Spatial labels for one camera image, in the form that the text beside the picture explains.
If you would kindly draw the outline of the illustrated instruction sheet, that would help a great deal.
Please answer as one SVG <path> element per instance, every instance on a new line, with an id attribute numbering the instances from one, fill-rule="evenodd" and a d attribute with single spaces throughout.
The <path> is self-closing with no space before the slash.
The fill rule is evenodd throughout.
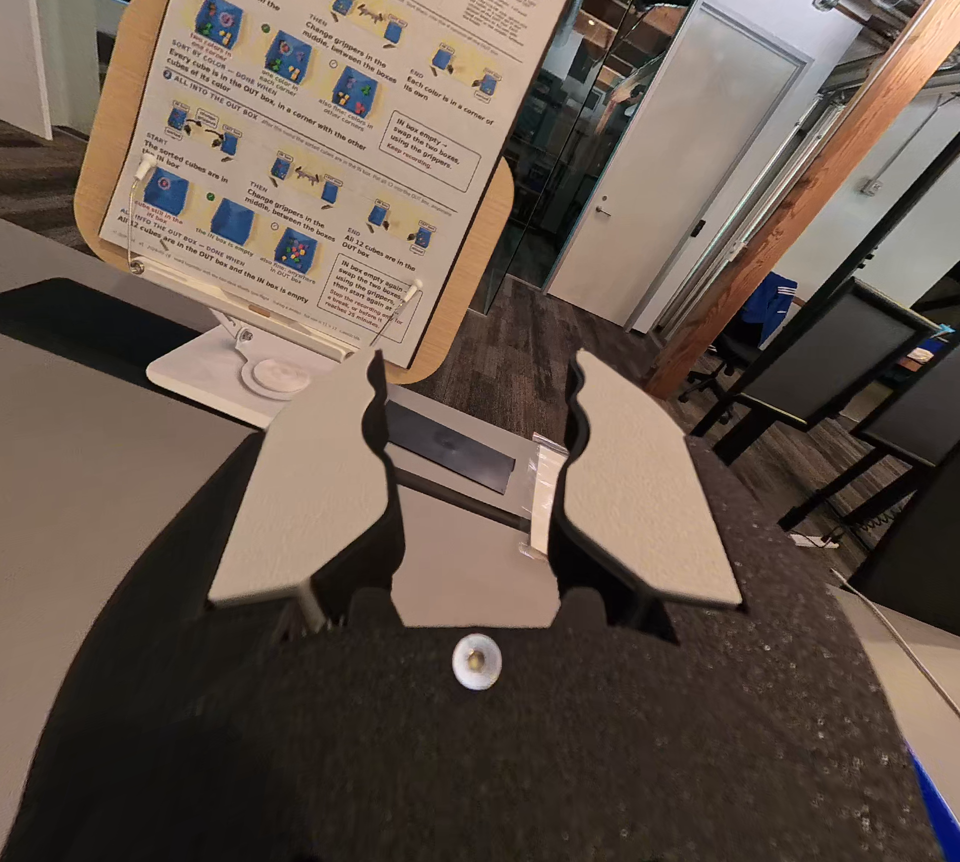
<path id="1" fill-rule="evenodd" d="M 100 226 L 408 368 L 570 0 L 168 0 Z"/>

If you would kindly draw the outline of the blue plastic bin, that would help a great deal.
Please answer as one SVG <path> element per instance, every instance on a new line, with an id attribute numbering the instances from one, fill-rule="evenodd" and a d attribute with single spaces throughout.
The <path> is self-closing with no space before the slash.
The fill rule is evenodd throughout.
<path id="1" fill-rule="evenodd" d="M 931 827 L 946 861 L 959 861 L 959 821 L 910 745 L 906 746 Z"/>

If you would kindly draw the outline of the wooden post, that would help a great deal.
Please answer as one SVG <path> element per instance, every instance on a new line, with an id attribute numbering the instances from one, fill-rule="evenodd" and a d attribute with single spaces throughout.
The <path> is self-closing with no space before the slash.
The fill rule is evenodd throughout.
<path id="1" fill-rule="evenodd" d="M 804 233 L 959 40 L 959 0 L 925 0 L 858 89 L 805 172 L 719 274 L 657 355 L 642 383 L 665 400 Z"/>

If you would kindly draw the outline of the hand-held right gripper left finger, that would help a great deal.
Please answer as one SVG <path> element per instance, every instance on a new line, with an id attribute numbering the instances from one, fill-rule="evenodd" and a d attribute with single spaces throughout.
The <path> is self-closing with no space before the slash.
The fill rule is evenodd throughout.
<path id="1" fill-rule="evenodd" d="M 217 610 L 293 602 L 307 630 L 402 629 L 405 555 L 387 454 L 382 352 L 315 376 L 266 429 L 207 600 Z"/>

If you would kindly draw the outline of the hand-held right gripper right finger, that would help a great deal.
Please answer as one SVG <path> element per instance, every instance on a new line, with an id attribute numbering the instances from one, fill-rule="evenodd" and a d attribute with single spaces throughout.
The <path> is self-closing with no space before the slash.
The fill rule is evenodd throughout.
<path id="1" fill-rule="evenodd" d="M 568 455 L 547 534 L 560 603 L 590 596 L 608 626 L 657 626 L 667 604 L 742 609 L 678 424 L 593 353 L 575 352 L 568 368 Z"/>

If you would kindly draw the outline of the dark computer monitor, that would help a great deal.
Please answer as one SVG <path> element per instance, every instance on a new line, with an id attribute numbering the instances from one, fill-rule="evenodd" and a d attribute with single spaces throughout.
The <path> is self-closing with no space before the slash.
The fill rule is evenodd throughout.
<path id="1" fill-rule="evenodd" d="M 738 378 L 731 399 L 747 415 L 714 446 L 732 464 L 774 424 L 806 433 L 835 416 L 938 325 L 870 285 L 849 279 L 790 325 Z"/>

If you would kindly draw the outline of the black office chair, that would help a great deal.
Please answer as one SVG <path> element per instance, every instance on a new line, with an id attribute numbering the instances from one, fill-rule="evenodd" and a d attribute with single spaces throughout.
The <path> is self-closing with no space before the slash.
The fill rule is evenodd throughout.
<path id="1" fill-rule="evenodd" d="M 686 377 L 690 386 L 678 395 L 678 402 L 687 403 L 693 394 L 710 392 L 721 403 L 727 391 L 721 384 L 721 376 L 733 376 L 749 368 L 761 353 L 760 342 L 759 326 L 726 328 L 711 344 L 718 358 L 717 366 L 710 373 L 691 371 Z"/>

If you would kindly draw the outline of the dark panel on stand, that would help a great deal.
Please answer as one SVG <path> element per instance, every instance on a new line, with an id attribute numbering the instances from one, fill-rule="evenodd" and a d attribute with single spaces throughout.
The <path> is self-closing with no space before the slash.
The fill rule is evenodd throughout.
<path id="1" fill-rule="evenodd" d="M 938 352 L 851 435 L 906 463 L 939 466 L 959 442 L 959 345 Z"/>

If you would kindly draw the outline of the laminated paper sheet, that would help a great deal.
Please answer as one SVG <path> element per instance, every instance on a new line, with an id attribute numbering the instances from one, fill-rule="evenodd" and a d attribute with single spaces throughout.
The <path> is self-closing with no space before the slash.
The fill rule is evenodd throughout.
<path id="1" fill-rule="evenodd" d="M 524 503 L 530 524 L 526 530 L 527 541 L 521 546 L 521 551 L 530 558 L 546 561 L 557 487 L 570 454 L 563 445 L 536 432 L 532 436 L 532 444 L 535 452 L 526 474 L 526 481 L 530 484 L 530 499 L 528 504 Z"/>

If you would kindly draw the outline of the white door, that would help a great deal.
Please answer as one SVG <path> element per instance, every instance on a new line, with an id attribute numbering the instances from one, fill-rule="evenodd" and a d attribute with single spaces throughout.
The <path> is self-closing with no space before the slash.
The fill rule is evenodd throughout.
<path id="1" fill-rule="evenodd" d="M 630 328 L 809 60 L 694 0 L 546 294 Z"/>

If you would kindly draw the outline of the blue jacket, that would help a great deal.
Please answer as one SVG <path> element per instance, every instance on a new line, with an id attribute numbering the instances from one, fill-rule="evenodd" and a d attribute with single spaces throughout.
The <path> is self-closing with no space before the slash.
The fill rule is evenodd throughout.
<path id="1" fill-rule="evenodd" d="M 761 348 L 784 322 L 794 303 L 798 282 L 768 273 L 759 286 L 750 294 L 740 310 L 741 321 L 751 327 L 751 341 Z"/>

